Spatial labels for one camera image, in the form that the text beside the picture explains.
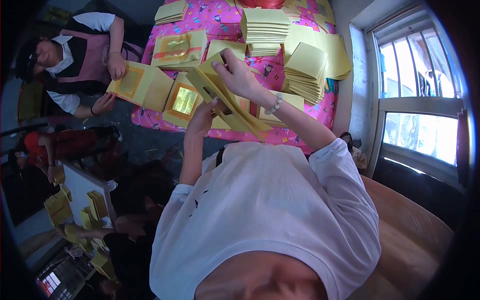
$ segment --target window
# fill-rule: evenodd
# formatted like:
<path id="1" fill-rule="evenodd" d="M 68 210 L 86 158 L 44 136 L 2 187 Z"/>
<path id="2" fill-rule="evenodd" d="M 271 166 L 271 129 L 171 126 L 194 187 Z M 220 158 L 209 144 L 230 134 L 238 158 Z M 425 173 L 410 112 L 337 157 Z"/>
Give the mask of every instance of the window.
<path id="1" fill-rule="evenodd" d="M 369 28 L 367 38 L 376 64 L 372 78 L 378 78 L 367 176 L 373 176 L 381 157 L 460 190 L 456 138 L 461 90 L 428 14 L 420 7 L 396 12 Z"/>
<path id="2" fill-rule="evenodd" d="M 456 165 L 456 130 L 453 118 L 387 112 L 383 142 Z"/>

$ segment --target white shirt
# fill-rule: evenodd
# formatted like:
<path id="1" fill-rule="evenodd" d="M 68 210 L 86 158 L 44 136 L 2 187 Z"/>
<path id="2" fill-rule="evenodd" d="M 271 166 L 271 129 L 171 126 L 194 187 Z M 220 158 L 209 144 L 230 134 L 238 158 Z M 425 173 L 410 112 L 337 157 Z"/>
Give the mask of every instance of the white shirt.
<path id="1" fill-rule="evenodd" d="M 106 12 L 85 12 L 73 18 L 90 29 L 110 31 L 110 25 L 112 25 L 115 15 Z M 67 43 L 71 38 L 72 36 L 59 35 L 52 39 L 61 44 L 63 48 L 63 60 L 51 68 L 45 68 L 53 78 L 55 78 L 55 74 L 65 70 L 73 63 L 72 52 Z M 59 94 L 51 91 L 47 91 L 47 93 L 55 103 L 68 113 L 74 114 L 80 105 L 80 97 L 77 94 Z"/>
<path id="2" fill-rule="evenodd" d="M 373 272 L 378 215 L 344 141 L 309 161 L 289 145 L 233 143 L 214 163 L 204 161 L 195 186 L 177 185 L 158 223 L 150 288 L 160 299 L 193 300 L 207 275 L 249 251 L 304 262 L 329 300 L 344 300 Z"/>

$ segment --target beaded bracelet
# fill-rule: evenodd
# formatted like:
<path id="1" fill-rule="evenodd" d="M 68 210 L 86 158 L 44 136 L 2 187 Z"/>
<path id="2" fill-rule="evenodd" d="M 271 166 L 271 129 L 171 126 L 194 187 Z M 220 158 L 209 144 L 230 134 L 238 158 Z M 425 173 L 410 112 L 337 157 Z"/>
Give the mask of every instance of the beaded bracelet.
<path id="1" fill-rule="evenodd" d="M 280 104 L 282 104 L 283 102 L 283 95 L 281 93 L 277 93 L 276 96 L 278 97 L 278 99 L 276 100 L 275 106 L 271 110 L 265 110 L 265 115 L 271 115 L 280 108 Z"/>

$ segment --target gold foil square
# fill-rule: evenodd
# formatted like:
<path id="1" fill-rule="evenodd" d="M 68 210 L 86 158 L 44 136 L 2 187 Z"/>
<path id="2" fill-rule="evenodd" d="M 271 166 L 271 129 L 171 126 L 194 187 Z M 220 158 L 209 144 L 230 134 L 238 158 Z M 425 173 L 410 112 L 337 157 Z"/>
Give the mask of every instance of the gold foil square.
<path id="1" fill-rule="evenodd" d="M 197 96 L 198 93 L 195 91 L 180 87 L 172 109 L 189 116 L 195 105 Z"/>

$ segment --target window frame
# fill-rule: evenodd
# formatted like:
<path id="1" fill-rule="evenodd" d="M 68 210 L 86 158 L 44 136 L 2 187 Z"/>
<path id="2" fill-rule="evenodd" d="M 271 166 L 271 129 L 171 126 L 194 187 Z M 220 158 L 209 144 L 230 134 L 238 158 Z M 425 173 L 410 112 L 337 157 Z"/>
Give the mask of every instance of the window frame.
<path id="1" fill-rule="evenodd" d="M 381 98 L 382 72 L 380 71 L 379 46 L 392 43 L 395 50 L 394 42 L 396 40 L 420 32 L 427 48 L 428 56 L 432 64 L 432 69 L 435 70 L 435 67 L 432 63 L 432 54 L 427 46 L 425 37 L 422 33 L 423 30 L 427 29 L 433 29 L 435 31 L 435 34 L 437 34 L 438 36 L 438 32 L 433 22 L 428 17 L 428 13 L 426 12 L 426 10 L 424 10 L 424 8 L 421 6 L 410 6 L 393 13 L 392 15 L 386 17 L 384 20 L 371 26 L 370 28 L 367 28 L 366 30 L 367 47 L 370 60 L 370 75 L 373 80 L 373 83 L 371 85 L 371 130 L 368 136 L 365 151 L 365 155 L 368 159 L 366 176 L 372 178 L 377 160 L 382 159 L 382 157 L 387 157 L 391 160 L 415 168 L 429 176 L 445 182 L 446 184 L 456 188 L 461 192 L 464 192 L 464 189 L 461 187 L 460 184 L 458 184 L 458 174 L 456 166 L 414 150 L 402 148 L 400 146 L 383 142 L 386 115 L 388 112 L 427 114 L 458 119 L 457 114 L 461 112 L 462 108 L 464 108 L 463 100 L 460 97 L 460 95 L 462 95 L 460 87 L 456 85 L 456 82 L 458 82 L 458 74 L 455 74 L 452 70 L 452 63 L 446 54 L 445 46 L 439 36 L 438 40 L 442 45 L 443 54 L 445 55 L 445 59 L 448 64 L 455 97 L 420 97 L 419 81 L 417 76 L 415 76 L 415 82 L 417 84 L 417 96 L 402 97 L 400 74 L 398 74 L 399 97 Z M 410 41 L 408 38 L 406 38 L 406 40 L 410 49 L 411 57 L 413 59 Z M 413 66 L 414 72 L 415 74 L 417 74 L 417 66 L 415 64 L 415 61 L 413 61 Z M 434 80 L 436 95 L 439 95 L 440 92 L 438 89 L 438 83 L 436 81 L 435 71 L 433 72 L 433 75 L 435 76 Z"/>

